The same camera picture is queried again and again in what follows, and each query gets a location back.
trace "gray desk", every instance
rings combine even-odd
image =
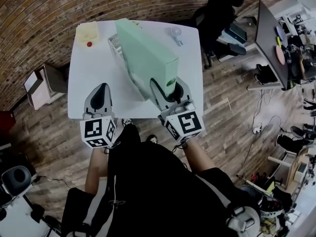
[[[269,11],[269,9],[259,1],[258,25],[254,43],[245,46],[246,51],[257,49],[259,53],[267,60],[270,68],[276,76],[278,82],[260,85],[258,83],[248,86],[248,90],[261,90],[273,88],[287,88],[288,66],[287,63],[282,65],[276,56],[277,32],[276,26],[280,26],[278,21]],[[233,56],[226,56],[220,61],[225,61]]]

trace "backpack strap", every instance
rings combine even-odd
[[[232,202],[204,178],[198,175],[196,175],[196,177],[216,194],[224,207],[228,210],[228,206]],[[239,237],[256,237],[259,233],[260,218],[255,209],[249,206],[239,206],[232,211],[230,217],[226,220],[226,226],[237,232]]]

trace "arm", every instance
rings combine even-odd
[[[312,44],[311,39],[308,37],[307,31],[304,30],[304,35],[305,35],[305,39],[306,39],[306,44],[310,45]]]
[[[304,65],[303,65],[303,56],[300,57],[300,68],[301,68],[302,78],[304,80],[307,80],[306,75],[305,75]]]
[[[99,178],[108,175],[108,155],[103,153],[103,148],[92,150],[87,178],[85,180],[85,192],[96,195],[99,187]]]
[[[203,148],[198,144],[197,140],[190,139],[187,141],[187,145],[184,153],[194,173],[216,167]]]

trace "desk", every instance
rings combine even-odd
[[[261,1],[259,1],[256,38],[254,43],[249,43],[247,46],[245,46],[245,49],[246,51],[257,49],[259,53],[267,60],[278,82],[265,85],[259,85],[257,83],[255,85],[249,86],[247,88],[248,90],[287,88],[288,66],[287,63],[282,65],[278,61],[275,51],[275,47],[277,46],[276,26],[280,27],[280,24],[269,11],[269,9]],[[283,45],[287,46],[287,40],[284,41]],[[225,61],[231,57],[232,56],[226,56],[219,60]]]
[[[167,28],[173,24],[138,21],[144,31],[179,56],[178,77],[190,88],[197,108],[197,114],[203,113],[202,60],[198,30],[186,26],[181,28],[183,46],[167,34]],[[90,92],[99,84],[106,82],[110,86],[112,111],[117,118],[145,119],[157,118],[159,109],[151,102],[141,101],[139,92],[133,85],[126,71],[119,68],[112,56],[108,38],[116,34],[114,21],[99,21],[98,31],[101,42],[90,48],[74,42],[71,56],[68,84],[68,117],[82,119],[84,102]]]

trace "power strip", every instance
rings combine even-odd
[[[262,126],[258,126],[258,127],[253,128],[253,133],[254,134],[261,133],[261,128],[262,128]]]

